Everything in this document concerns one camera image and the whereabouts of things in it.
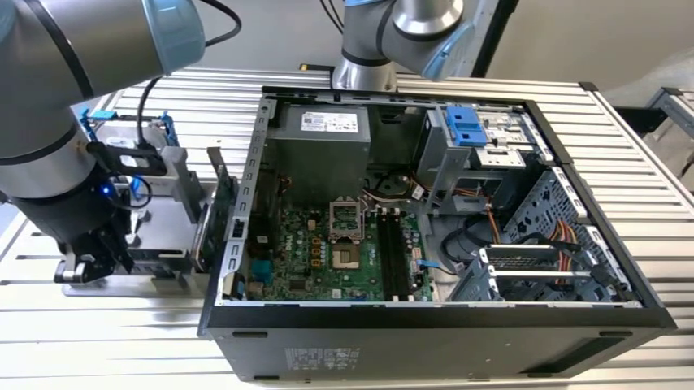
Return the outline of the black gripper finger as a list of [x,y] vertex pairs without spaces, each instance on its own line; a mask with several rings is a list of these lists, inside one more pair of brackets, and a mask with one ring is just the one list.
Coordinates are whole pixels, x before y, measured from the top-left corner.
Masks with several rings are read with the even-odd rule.
[[61,260],[55,269],[57,284],[87,284],[113,273],[115,261],[104,253],[89,253],[57,242]]
[[100,231],[101,243],[113,260],[121,265],[127,273],[132,272],[135,262],[128,252],[128,235],[124,225],[117,221],[108,221]]

